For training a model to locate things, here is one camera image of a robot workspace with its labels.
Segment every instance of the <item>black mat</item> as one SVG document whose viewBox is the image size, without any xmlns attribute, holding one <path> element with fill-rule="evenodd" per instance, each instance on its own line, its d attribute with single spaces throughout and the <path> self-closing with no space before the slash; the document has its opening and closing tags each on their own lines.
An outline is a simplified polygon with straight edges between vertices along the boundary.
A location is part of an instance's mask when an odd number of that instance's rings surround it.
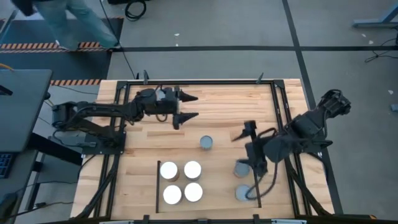
<svg viewBox="0 0 398 224">
<path fill-rule="evenodd" d="M 120 38 L 123 19 L 110 19 L 113 29 Z M 70 20 L 70 27 L 79 42 L 96 42 L 76 19 Z M 49 43 L 54 37 L 45 21 L 12 21 L 4 36 L 3 44 Z M 111 53 L 98 52 L 41 52 L 1 53 L 0 62 L 14 69 L 51 69 L 52 80 L 106 79 Z"/>
<path fill-rule="evenodd" d="M 13 69 L 51 69 L 52 80 L 106 79 L 110 52 L 0 54 Z"/>
<path fill-rule="evenodd" d="M 112 28 L 116 33 L 116 37 L 120 38 L 123 19 L 110 19 Z M 68 20 L 69 26 L 79 42 L 96 42 L 95 38 L 89 33 L 84 25 L 76 20 Z M 12 21 L 10 27 L 5 34 L 2 44 L 24 44 L 24 43 L 51 43 L 55 42 L 47 23 L 43 20 L 33 21 Z"/>
</svg>

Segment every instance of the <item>jeans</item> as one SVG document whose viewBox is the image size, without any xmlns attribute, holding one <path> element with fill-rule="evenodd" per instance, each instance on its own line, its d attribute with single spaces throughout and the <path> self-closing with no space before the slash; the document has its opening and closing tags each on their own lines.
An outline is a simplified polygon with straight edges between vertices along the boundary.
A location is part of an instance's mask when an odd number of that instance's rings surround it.
<svg viewBox="0 0 398 224">
<path fill-rule="evenodd" d="M 84 23 L 96 40 L 105 48 L 117 45 L 118 40 L 102 20 L 84 3 L 84 0 L 34 1 L 34 5 L 49 24 L 55 38 L 62 47 L 78 48 L 78 41 L 68 26 L 66 10 Z"/>
</svg>

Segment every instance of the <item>floor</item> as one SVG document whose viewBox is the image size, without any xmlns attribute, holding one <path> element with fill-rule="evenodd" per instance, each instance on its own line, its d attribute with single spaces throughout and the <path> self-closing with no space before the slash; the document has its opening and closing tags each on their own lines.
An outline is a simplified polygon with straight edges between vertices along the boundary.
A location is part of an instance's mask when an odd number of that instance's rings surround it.
<svg viewBox="0 0 398 224">
<path fill-rule="evenodd" d="M 98 1 L 87 2 L 99 16 L 104 16 Z M 398 114 L 389 108 L 391 103 L 398 103 L 398 63 L 391 58 L 364 63 L 373 56 L 370 47 L 395 38 L 397 31 L 351 27 L 354 19 L 377 18 L 396 2 L 153 0 L 147 3 L 147 14 L 141 20 L 124 21 L 121 43 L 129 49 L 126 57 L 134 73 L 147 70 L 152 79 L 257 78 L 262 72 L 264 78 L 301 78 L 310 106 L 313 99 L 318 102 L 327 90 L 342 90 L 352 102 L 352 110 L 349 115 L 328 121 L 328 138 L 334 142 L 329 154 L 343 211 L 398 220 L 398 195 L 395 194 Z M 284 3 L 290 7 L 294 24 L 286 17 Z M 123 15 L 123 5 L 109 6 L 106 1 L 104 4 L 108 16 Z M 3 1 L 0 18 L 8 18 L 11 8 Z M 25 18 L 19 13 L 16 19 L 40 19 L 40 16 Z M 292 26 L 297 39 L 292 39 Z M 257 45 L 274 48 L 251 49 Z M 313 46 L 336 48 L 300 50 Z M 349 46 L 368 48 L 343 51 Z M 388 54 L 398 56 L 397 51 Z M 131 78 L 123 53 L 114 52 L 108 79 Z M 72 88 L 98 91 L 97 86 Z M 50 92 L 54 103 L 95 99 L 94 95 L 56 86 L 52 86 Z M 51 120 L 47 105 L 40 117 Z M 38 120 L 35 132 L 48 136 L 52 129 Z M 59 164 L 57 168 L 63 167 L 66 165 Z M 65 179 L 72 180 L 76 173 L 77 170 L 65 174 L 70 175 Z M 37 201 L 68 202 L 73 196 L 73 184 L 48 184 L 40 190 Z M 70 209 L 69 205 L 57 205 L 21 216 L 17 223 L 65 220 Z"/>
</svg>

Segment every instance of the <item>person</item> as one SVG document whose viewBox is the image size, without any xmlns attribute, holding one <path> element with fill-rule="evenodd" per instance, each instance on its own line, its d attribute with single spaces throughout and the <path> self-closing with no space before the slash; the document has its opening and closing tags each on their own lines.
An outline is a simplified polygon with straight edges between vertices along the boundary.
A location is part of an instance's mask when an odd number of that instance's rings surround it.
<svg viewBox="0 0 398 224">
<path fill-rule="evenodd" d="M 70 11 L 85 28 L 90 31 L 102 47 L 107 49 L 120 48 L 119 41 L 103 21 L 84 3 L 84 0 L 13 0 L 19 7 L 21 1 L 25 8 L 20 10 L 26 15 L 33 14 L 32 5 L 50 26 L 56 43 L 63 49 L 77 50 L 78 41 L 68 26 L 66 10 Z"/>
</svg>

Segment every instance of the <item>wooden tabletop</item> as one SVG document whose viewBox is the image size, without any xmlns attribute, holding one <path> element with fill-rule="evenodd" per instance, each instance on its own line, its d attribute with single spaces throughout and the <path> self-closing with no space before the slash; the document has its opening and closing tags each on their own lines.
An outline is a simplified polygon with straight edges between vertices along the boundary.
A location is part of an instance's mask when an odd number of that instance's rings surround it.
<svg viewBox="0 0 398 224">
<path fill-rule="evenodd" d="M 292 117 L 306 112 L 307 104 L 299 79 L 285 81 L 285 89 Z M 97 103 L 112 103 L 116 91 L 116 80 L 102 81 Z M 136 91 L 155 86 L 132 86 L 129 99 Z M 239 179 L 233 175 L 236 159 L 246 158 L 244 144 L 249 138 L 231 142 L 239 136 L 243 122 L 257 121 L 257 132 L 270 127 L 277 128 L 275 110 L 269 85 L 180 85 L 182 90 L 199 100 L 181 104 L 183 112 L 199 112 L 199 116 L 187 121 L 179 131 L 173 130 L 171 119 L 160 123 L 155 116 L 146 116 L 141 122 L 127 124 L 127 139 L 124 154 L 121 156 L 116 182 L 112 220 L 141 220 L 144 215 L 150 219 L 240 219 L 252 218 L 293 218 L 293 209 L 287 183 L 284 162 L 278 164 L 276 185 L 261 198 L 262 208 L 257 202 L 240 202 L 234 198 L 234 190 L 239 184 L 252 185 L 253 175 Z M 282 97 L 277 91 L 280 108 Z M 282 109 L 282 119 L 286 122 Z M 94 118 L 93 122 L 106 126 L 109 118 Z M 209 135 L 214 145 L 210 151 L 200 147 L 200 138 Z M 202 167 L 202 177 L 198 181 L 203 187 L 203 198 L 196 203 L 183 199 L 181 204 L 167 205 L 163 202 L 162 189 L 167 184 L 160 181 L 159 213 L 155 212 L 157 161 L 173 161 L 182 174 L 176 185 L 189 183 L 183 176 L 183 164 L 198 161 Z M 333 206 L 321 162 L 301 155 L 307 187 L 315 198 L 329 212 Z M 78 215 L 90 201 L 98 188 L 103 156 L 89 161 L 80 173 L 71 217 Z M 260 192 L 267 189 L 274 175 L 274 163 L 268 161 L 268 173 L 259 184 Z M 302 197 L 297 198 L 300 213 L 304 214 Z M 108 191 L 102 201 L 101 214 L 104 214 Z"/>
</svg>

